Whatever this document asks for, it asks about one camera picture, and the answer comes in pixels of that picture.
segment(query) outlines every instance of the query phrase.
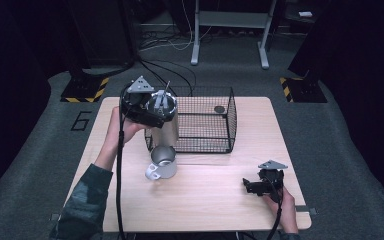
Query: human hand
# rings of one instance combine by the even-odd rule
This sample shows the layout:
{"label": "human hand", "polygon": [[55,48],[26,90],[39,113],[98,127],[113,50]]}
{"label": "human hand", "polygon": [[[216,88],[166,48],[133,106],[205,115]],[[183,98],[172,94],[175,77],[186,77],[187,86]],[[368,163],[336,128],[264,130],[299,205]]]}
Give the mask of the human hand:
{"label": "human hand", "polygon": [[[146,125],[135,123],[129,119],[124,120],[123,131],[124,131],[124,142],[126,144],[130,141],[133,136],[142,129],[150,128]],[[95,161],[95,165],[103,169],[111,171],[114,165],[114,160],[118,150],[118,140],[120,134],[120,109],[114,107],[111,112],[110,123],[107,129],[107,135],[105,136],[104,144],[102,145],[101,151],[99,152],[98,158]]]}
{"label": "human hand", "polygon": [[[283,227],[285,233],[298,233],[298,225],[296,220],[296,210],[295,210],[295,198],[288,192],[288,190],[283,187],[280,190],[283,194],[282,201],[282,215],[280,216],[280,225]],[[279,209],[278,203],[274,202],[270,195],[263,195],[264,202],[270,207],[273,215],[277,215],[277,210]]]}

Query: wire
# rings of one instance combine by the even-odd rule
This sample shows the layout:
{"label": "wire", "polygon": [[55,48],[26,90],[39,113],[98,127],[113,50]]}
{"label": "wire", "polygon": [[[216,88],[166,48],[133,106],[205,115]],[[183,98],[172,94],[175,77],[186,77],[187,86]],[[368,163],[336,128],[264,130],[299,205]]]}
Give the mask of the wire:
{"label": "wire", "polygon": [[170,63],[170,64],[173,64],[173,65],[175,65],[175,66],[184,68],[184,69],[188,70],[190,73],[192,73],[193,78],[194,78],[194,83],[193,83],[193,86],[192,86],[192,90],[191,90],[191,92],[188,94],[188,96],[189,96],[189,97],[192,97],[192,96],[193,96],[193,91],[195,90],[195,87],[196,87],[196,74],[195,74],[194,71],[192,71],[190,68],[187,68],[187,67],[185,67],[185,66],[182,66],[182,65],[180,65],[180,64],[177,64],[177,63],[174,63],[174,62],[170,62],[170,61],[164,61],[164,60],[149,60],[149,61]]}
{"label": "wire", "polygon": [[177,50],[185,50],[187,47],[189,47],[189,45],[191,43],[193,43],[193,36],[192,36],[192,27],[191,27],[191,23],[189,22],[189,18],[188,18],[188,15],[186,13],[186,8],[185,8],[185,2],[184,0],[182,0],[182,7],[183,7],[183,13],[185,14],[185,18],[186,18],[186,21],[188,22],[188,27],[189,27],[189,32],[190,32],[190,38],[189,38],[189,42],[188,44],[183,47],[183,48],[176,48],[175,46],[173,46],[175,49]]}
{"label": "wire", "polygon": [[117,149],[117,187],[116,187],[116,207],[117,207],[117,220],[118,220],[118,231],[119,236],[121,236],[122,240],[127,240],[126,236],[124,235],[123,230],[123,217],[121,215],[121,162],[122,162],[122,156],[123,156],[123,148],[124,148],[124,121],[126,120],[126,117],[123,117],[123,104],[122,99],[125,93],[124,89],[120,92],[120,100],[119,100],[119,119],[120,119],[120,132],[118,137],[118,149]]}
{"label": "wire", "polygon": [[148,66],[145,65],[145,63],[142,61],[142,59],[139,57],[138,58],[138,61],[142,64],[142,66],[144,66],[148,71],[150,71],[154,76],[155,78],[157,78],[158,81],[160,81],[160,83],[163,85],[163,86],[168,86],[168,88],[170,89],[170,91],[173,93],[174,96],[177,97],[177,94],[176,92],[173,90],[173,88],[171,88],[171,86],[168,85],[168,83],[160,76],[158,75],[156,72],[154,72],[153,70],[151,70]]}
{"label": "wire", "polygon": [[182,79],[188,84],[188,86],[189,86],[189,90],[190,90],[190,92],[189,92],[188,96],[192,96],[192,92],[193,92],[193,90],[195,89],[195,86],[192,87],[191,84],[190,84],[190,82],[189,82],[185,77],[183,77],[182,75],[180,75],[179,73],[177,73],[177,72],[175,72],[175,71],[173,71],[173,70],[171,70],[171,69],[168,69],[168,68],[166,68],[166,67],[160,66],[160,65],[158,65],[158,64],[149,62],[149,61],[147,61],[147,60],[142,60],[142,61],[145,62],[145,63],[151,64],[151,65],[153,65],[153,66],[162,68],[162,69],[164,69],[164,70],[167,70],[167,71],[169,71],[169,72],[171,72],[171,73],[173,73],[173,74],[179,76],[180,78],[182,78]]}
{"label": "wire", "polygon": [[[218,0],[217,1],[217,12],[219,11],[219,8],[220,8],[220,0]],[[203,39],[204,37],[205,37],[205,35],[207,35],[207,33],[208,32],[210,32],[210,30],[211,30],[211,28],[212,28],[213,26],[210,26],[208,29],[207,29],[207,31],[199,38],[199,40],[201,40],[201,39]]]}
{"label": "wire", "polygon": [[[181,39],[180,33],[176,33],[175,30],[173,30],[173,33],[166,32],[170,27],[167,27],[163,31],[146,31],[142,34],[142,37],[145,38],[145,40],[140,43],[140,48],[145,48],[148,46],[152,46],[153,44],[159,43],[159,42],[167,42],[167,41],[177,41]],[[170,36],[165,37],[158,37],[158,34],[171,34]]]}
{"label": "wire", "polygon": [[271,229],[269,235],[267,236],[267,240],[270,240],[270,239],[272,239],[273,235],[276,233],[276,229],[279,226],[280,217],[282,215],[283,186],[279,190],[276,190],[275,186],[270,181],[270,179],[267,179],[267,178],[265,178],[265,179],[267,180],[267,182],[270,183],[270,186],[272,188],[272,193],[275,194],[274,196],[275,196],[275,199],[277,200],[277,204],[278,204],[278,209],[277,209],[277,213],[276,213],[276,220],[273,224],[273,228]]}

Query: yellow and black tape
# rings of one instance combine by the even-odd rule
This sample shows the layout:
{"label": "yellow and black tape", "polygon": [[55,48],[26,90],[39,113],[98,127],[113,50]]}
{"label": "yellow and black tape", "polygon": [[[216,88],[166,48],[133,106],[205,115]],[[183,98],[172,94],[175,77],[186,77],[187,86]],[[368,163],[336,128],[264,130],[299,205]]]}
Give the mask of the yellow and black tape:
{"label": "yellow and black tape", "polygon": [[105,87],[107,86],[109,78],[105,78],[102,80],[101,84],[99,85],[98,90],[96,91],[96,94],[92,97],[87,98],[79,98],[79,97],[62,97],[61,102],[97,102],[101,98],[102,94],[104,93]]}
{"label": "yellow and black tape", "polygon": [[283,93],[285,94],[286,100],[288,102],[294,102],[294,98],[292,96],[291,89],[288,86],[288,81],[287,80],[289,80],[289,81],[291,81],[291,80],[302,80],[302,78],[284,78],[284,77],[280,78],[280,84],[282,84]]}
{"label": "yellow and black tape", "polygon": [[286,82],[286,78],[280,78],[280,84],[282,84],[283,93],[285,94],[286,100],[288,102],[293,102],[294,99],[292,99],[291,90],[288,87],[288,84]]}

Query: black wire mesh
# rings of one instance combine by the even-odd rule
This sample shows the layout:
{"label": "black wire mesh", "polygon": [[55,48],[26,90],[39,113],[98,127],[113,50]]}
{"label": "black wire mesh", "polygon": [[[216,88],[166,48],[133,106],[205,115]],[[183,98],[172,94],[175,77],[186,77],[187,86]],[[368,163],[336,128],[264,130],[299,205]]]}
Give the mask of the black wire mesh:
{"label": "black wire mesh", "polygon": [[[230,87],[170,87],[178,102],[178,153],[230,153],[236,138],[237,114]],[[153,141],[145,130],[149,151]]]}

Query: wooden table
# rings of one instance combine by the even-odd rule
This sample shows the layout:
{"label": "wooden table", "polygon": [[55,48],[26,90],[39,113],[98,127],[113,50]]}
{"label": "wooden table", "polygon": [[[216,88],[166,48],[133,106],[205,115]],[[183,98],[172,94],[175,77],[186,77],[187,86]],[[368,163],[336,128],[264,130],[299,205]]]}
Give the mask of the wooden table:
{"label": "wooden table", "polygon": [[[242,178],[260,181],[258,165],[275,160],[288,166],[284,184],[305,206],[273,107],[265,97],[235,97],[237,135],[229,154],[177,154],[178,171],[171,179],[148,180],[150,153],[143,132],[126,144],[122,163],[121,207],[125,232],[269,230],[274,217],[264,201],[246,192]],[[105,98],[98,112],[71,189],[104,142],[111,110],[118,97]],[[104,231],[117,232],[116,177],[111,182]],[[311,226],[308,212],[297,212],[300,229]]]}

